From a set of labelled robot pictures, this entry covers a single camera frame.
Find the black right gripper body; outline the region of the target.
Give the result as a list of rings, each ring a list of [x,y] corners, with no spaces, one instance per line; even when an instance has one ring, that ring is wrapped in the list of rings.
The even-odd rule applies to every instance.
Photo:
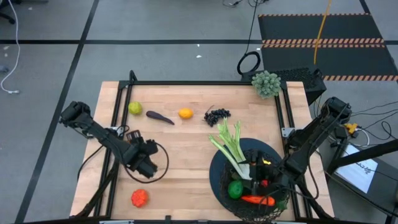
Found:
[[[289,176],[284,172],[284,157],[281,161],[275,163],[268,158],[261,157],[260,165],[260,185],[263,188],[273,187],[275,189],[286,189],[289,186]]]

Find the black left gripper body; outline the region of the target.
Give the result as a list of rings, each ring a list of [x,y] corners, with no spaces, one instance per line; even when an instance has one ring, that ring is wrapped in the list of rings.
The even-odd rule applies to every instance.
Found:
[[[158,152],[158,148],[155,141],[146,141],[135,146],[135,154],[131,159],[128,160],[127,166],[132,170],[138,170],[139,166],[148,166],[148,162],[151,161],[151,155]]]

